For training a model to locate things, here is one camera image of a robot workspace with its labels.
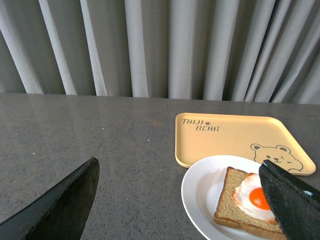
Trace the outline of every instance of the egg yolk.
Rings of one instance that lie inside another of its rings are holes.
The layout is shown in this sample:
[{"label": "egg yolk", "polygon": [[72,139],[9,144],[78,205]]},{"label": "egg yolk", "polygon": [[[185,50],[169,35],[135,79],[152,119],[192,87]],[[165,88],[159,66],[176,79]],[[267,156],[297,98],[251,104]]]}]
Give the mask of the egg yolk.
[{"label": "egg yolk", "polygon": [[259,209],[270,210],[262,187],[257,187],[253,189],[249,194],[249,200],[254,206],[256,206]]}]

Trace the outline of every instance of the toast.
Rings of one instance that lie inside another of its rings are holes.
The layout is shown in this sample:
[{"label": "toast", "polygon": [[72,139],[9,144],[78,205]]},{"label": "toast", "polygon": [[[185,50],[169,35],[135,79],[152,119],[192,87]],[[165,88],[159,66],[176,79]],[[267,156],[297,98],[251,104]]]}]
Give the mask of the toast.
[{"label": "toast", "polygon": [[279,224],[267,223],[244,213],[232,199],[236,187],[246,178],[247,172],[228,167],[223,189],[214,213],[214,221],[222,226],[241,229],[250,234],[271,240],[286,240]]}]

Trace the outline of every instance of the egg white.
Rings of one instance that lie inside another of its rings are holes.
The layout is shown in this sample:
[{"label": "egg white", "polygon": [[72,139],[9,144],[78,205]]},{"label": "egg white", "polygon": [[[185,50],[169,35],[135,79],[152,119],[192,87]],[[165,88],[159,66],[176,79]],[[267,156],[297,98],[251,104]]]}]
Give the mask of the egg white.
[{"label": "egg white", "polygon": [[249,174],[241,185],[234,189],[232,198],[236,205],[249,216],[267,223],[273,223],[275,216],[272,211],[256,207],[249,199],[249,194],[256,188],[261,188],[260,177],[256,173]]}]

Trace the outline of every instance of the bear face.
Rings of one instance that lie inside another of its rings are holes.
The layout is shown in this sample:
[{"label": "bear face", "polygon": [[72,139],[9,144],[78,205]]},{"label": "bear face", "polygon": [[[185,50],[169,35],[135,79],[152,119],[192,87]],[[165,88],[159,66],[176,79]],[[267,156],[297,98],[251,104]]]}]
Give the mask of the bear face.
[{"label": "bear face", "polygon": [[290,149],[286,146],[261,146],[254,143],[251,145],[251,149],[254,151],[254,161],[257,163],[262,164],[264,160],[270,160],[292,173],[300,173],[304,168],[303,164],[291,154]]}]

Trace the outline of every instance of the yellow tray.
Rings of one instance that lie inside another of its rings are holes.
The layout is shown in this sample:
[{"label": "yellow tray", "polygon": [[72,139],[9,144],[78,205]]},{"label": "yellow tray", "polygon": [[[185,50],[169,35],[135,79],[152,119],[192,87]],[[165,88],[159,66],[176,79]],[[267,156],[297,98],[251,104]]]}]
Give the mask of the yellow tray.
[{"label": "yellow tray", "polygon": [[270,159],[294,175],[311,175],[316,165],[279,120],[264,116],[181,113],[175,119],[175,158],[189,168],[214,155],[262,163]]}]

